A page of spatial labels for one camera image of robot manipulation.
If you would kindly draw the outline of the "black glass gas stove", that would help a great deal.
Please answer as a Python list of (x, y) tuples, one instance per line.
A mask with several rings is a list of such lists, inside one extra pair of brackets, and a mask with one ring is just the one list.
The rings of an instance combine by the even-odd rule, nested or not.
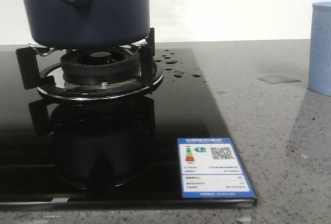
[(253, 207), (254, 199), (182, 197), (178, 138), (230, 138), (190, 49), (159, 49), (150, 94), (58, 103), (25, 90), (1, 52), (1, 210)]

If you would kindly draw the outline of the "light blue ribbed cup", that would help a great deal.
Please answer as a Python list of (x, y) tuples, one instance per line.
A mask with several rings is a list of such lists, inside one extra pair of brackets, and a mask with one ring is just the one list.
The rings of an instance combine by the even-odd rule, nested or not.
[(308, 86), (330, 95), (330, 1), (312, 4)]

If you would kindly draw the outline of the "blue energy label sticker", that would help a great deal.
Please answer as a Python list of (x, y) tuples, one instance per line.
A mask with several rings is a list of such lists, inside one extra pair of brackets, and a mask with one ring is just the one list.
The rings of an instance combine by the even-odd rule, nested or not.
[(177, 144), (183, 198), (255, 198), (230, 138), (178, 138)]

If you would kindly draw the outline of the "dark blue cooking pot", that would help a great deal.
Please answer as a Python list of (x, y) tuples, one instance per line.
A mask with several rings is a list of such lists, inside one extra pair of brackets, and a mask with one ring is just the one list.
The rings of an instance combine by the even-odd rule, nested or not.
[(61, 49), (134, 43), (149, 33), (149, 0), (23, 0), (32, 39)]

